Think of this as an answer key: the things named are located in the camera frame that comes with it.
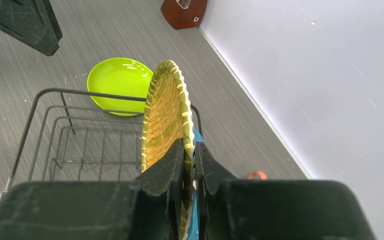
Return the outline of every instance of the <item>gray floor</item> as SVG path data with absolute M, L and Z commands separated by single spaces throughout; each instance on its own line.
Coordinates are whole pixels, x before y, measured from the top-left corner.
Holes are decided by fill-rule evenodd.
M 137 59 L 151 69 L 163 59 L 174 60 L 183 71 L 192 104 L 201 111 L 205 142 L 236 176 L 243 178 L 259 169 L 272 179 L 304 178 L 199 29 L 176 31 L 166 23 L 160 13 L 162 0 L 51 3 L 64 35 L 54 56 L 41 55 L 0 32 L 0 192 L 12 169 L 35 94 L 53 87 L 86 90 L 90 69 L 111 57 Z M 95 107 L 87 97 L 67 98 L 68 104 Z M 58 96 L 50 96 L 41 102 L 32 134 L 38 133 L 45 107 L 58 100 Z M 29 137 L 25 150 L 30 157 L 33 138 Z M 91 148 L 99 145 L 92 142 Z M 38 162 L 44 159 L 41 154 Z M 28 168 L 20 167 L 19 182 L 27 174 Z M 132 178 L 136 173 L 131 169 L 126 174 Z

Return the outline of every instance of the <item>brown wooden object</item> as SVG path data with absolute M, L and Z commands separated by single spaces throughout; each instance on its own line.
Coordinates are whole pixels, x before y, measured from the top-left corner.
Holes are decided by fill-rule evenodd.
M 198 27 L 204 17 L 207 0 L 164 0 L 162 15 L 176 30 Z

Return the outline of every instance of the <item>black wire dish rack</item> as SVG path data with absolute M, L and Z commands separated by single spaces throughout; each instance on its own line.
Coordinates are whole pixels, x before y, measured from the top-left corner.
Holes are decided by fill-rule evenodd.
M 120 104 L 146 101 L 141 97 L 63 88 L 39 92 L 0 200 L 12 186 L 23 182 L 129 181 L 140 174 L 143 112 L 101 109 L 91 96 L 116 99 Z M 193 105 L 191 108 L 202 133 L 199 112 Z

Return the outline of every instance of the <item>white wall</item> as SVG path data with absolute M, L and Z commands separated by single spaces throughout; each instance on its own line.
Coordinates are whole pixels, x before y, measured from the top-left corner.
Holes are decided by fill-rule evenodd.
M 313 178 L 384 239 L 384 0 L 209 0 L 202 30 Z

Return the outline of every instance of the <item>blue object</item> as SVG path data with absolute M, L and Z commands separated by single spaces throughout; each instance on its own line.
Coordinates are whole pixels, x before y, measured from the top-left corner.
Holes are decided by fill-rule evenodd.
M 203 136 L 201 136 L 200 132 L 196 127 L 193 128 L 193 134 L 195 134 L 195 140 L 193 145 L 196 142 L 204 142 Z M 190 225 L 187 229 L 187 238 L 186 240 L 198 240 L 200 237 L 200 233 L 198 231 L 198 206 L 197 206 L 197 191 L 193 192 L 192 195 L 192 210 L 190 216 Z

